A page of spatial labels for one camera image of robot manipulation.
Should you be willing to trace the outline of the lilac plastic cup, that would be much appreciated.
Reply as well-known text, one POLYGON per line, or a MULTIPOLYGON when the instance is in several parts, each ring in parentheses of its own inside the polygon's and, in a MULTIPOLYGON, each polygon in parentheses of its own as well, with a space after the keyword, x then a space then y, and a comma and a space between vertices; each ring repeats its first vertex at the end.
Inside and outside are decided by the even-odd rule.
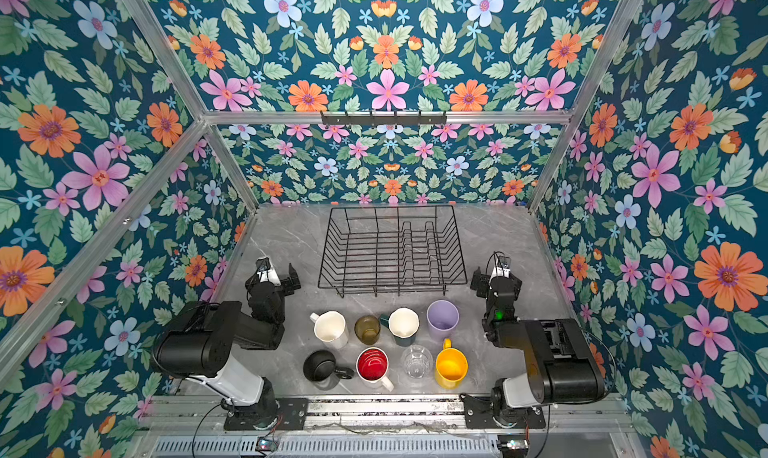
POLYGON ((449 338, 459 324, 460 312, 453 302, 441 299, 429 305, 426 318, 432 338, 442 341, 449 338))

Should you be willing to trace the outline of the cream white mug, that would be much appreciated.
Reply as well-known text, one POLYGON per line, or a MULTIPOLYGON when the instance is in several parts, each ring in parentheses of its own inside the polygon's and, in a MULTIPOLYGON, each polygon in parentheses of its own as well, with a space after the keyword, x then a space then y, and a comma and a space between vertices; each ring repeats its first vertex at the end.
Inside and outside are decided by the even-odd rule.
POLYGON ((312 313, 313 332, 324 346, 330 349, 342 349, 349 340, 349 331, 345 317, 338 311, 327 311, 322 314, 312 313))

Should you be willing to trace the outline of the dark green mug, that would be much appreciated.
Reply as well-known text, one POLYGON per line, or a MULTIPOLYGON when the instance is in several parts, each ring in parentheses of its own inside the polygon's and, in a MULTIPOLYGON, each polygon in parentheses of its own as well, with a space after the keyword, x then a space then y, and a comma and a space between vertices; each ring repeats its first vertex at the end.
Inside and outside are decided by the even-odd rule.
POLYGON ((398 308, 390 314, 382 314, 379 322, 390 331, 398 346, 409 347, 414 344, 420 326, 419 316, 414 310, 398 308))

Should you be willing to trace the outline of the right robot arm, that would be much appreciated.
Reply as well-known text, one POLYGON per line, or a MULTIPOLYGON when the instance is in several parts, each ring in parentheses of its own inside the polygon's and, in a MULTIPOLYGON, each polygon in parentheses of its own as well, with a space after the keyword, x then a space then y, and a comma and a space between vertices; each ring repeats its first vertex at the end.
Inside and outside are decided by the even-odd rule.
POLYGON ((485 300, 482 327, 486 339, 500 349, 522 353, 525 368, 496 381, 489 411, 510 426, 526 409, 543 405, 585 405, 608 394, 605 372, 578 323, 571 318, 523 319, 516 314, 522 281, 496 268, 476 269, 470 289, 485 300))

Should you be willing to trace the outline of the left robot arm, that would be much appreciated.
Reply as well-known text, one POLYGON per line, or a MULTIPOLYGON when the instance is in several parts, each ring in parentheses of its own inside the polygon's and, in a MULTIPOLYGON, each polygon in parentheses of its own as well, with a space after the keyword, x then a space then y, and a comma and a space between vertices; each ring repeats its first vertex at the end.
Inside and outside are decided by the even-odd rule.
POLYGON ((258 259, 255 272, 245 282, 251 312, 243 312, 239 301, 185 305, 155 345, 153 367, 217 393, 228 413, 227 429, 271 427, 279 419, 273 385, 249 371, 232 355, 232 349, 276 350, 285 332, 285 298, 300 288, 292 265, 281 277, 268 257, 258 259))

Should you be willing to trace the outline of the black mug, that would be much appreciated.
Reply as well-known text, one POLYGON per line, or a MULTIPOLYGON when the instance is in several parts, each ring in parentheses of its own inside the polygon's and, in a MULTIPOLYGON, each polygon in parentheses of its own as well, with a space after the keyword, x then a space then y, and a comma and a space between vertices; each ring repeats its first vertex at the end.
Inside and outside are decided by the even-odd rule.
POLYGON ((328 391, 342 380, 351 380, 355 373, 352 369, 338 364, 335 355, 328 350, 318 350, 310 354, 303 363, 304 377, 316 388, 328 391))

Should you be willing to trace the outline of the yellow mug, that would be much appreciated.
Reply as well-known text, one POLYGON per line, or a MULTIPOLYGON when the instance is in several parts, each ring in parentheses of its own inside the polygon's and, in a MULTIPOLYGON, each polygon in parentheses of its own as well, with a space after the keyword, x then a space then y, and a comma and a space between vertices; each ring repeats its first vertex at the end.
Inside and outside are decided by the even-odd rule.
POLYGON ((445 338, 435 361, 438 385, 446 390, 455 390, 462 384, 468 371, 469 363, 465 354, 453 346, 450 338, 445 338))

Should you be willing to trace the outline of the olive green glass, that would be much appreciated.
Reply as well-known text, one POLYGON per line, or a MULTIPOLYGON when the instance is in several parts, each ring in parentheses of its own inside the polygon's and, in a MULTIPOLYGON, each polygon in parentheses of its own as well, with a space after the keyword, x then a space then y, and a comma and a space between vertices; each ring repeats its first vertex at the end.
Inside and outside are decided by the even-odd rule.
POLYGON ((378 342, 380 337, 380 321, 374 315, 362 316, 355 322, 354 332, 360 342, 366 346, 373 346, 378 342))

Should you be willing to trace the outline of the clear drinking glass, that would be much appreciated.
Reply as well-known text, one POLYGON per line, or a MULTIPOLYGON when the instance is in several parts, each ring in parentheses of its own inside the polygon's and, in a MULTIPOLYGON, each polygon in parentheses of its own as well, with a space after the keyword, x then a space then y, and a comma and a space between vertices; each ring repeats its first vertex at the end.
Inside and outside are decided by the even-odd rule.
POLYGON ((408 378, 421 380, 432 370, 433 357, 426 347, 413 344, 404 350, 401 356, 401 364, 408 378))

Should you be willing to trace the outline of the red white mug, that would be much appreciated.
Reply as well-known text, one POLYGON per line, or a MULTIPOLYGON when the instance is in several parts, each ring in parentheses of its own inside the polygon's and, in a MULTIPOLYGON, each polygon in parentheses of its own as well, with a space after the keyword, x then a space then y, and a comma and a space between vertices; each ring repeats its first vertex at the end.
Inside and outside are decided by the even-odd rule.
POLYGON ((369 347, 358 356, 355 366, 363 382, 373 388, 383 387, 388 392, 394 390, 394 384, 388 377, 389 358, 380 348, 369 347))

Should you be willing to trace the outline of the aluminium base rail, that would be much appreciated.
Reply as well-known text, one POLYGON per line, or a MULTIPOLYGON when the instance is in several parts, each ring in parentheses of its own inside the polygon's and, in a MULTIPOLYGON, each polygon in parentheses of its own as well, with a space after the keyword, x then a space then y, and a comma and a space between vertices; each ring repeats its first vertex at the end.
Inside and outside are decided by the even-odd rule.
MULTIPOLYGON (((632 432, 631 417, 617 395, 587 405, 544 405, 491 415, 491 406, 458 394, 314 395, 280 398, 273 419, 282 430, 378 433, 555 433, 632 432)), ((201 433, 222 431, 234 413, 214 396, 160 397, 138 420, 141 431, 201 433)))

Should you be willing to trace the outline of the wall hook rail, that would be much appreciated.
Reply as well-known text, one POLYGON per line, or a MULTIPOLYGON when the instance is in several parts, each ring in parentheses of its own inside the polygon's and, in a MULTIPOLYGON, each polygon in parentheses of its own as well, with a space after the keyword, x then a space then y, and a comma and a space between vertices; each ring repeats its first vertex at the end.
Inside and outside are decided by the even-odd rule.
POLYGON ((443 125, 448 124, 447 114, 435 112, 321 112, 324 125, 443 125))

